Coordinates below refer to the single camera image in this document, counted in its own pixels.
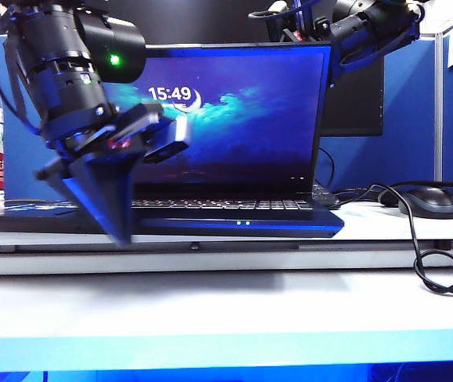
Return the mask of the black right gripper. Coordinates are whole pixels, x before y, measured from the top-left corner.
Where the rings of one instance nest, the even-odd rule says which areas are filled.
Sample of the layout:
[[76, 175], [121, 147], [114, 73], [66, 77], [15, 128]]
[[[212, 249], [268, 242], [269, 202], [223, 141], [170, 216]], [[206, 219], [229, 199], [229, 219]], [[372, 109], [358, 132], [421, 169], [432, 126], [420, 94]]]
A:
[[330, 19], [314, 15], [317, 1], [275, 1], [266, 10], [269, 41], [324, 41], [330, 36]]

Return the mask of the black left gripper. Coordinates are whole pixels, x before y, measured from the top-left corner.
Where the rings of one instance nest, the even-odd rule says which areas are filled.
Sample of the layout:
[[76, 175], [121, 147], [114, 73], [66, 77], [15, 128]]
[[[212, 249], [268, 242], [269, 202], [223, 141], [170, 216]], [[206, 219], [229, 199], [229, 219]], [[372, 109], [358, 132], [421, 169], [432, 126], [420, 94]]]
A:
[[131, 243], [132, 170], [162, 130], [162, 107], [139, 103], [109, 120], [65, 134], [45, 133], [58, 157], [35, 173], [88, 215], [119, 246]]

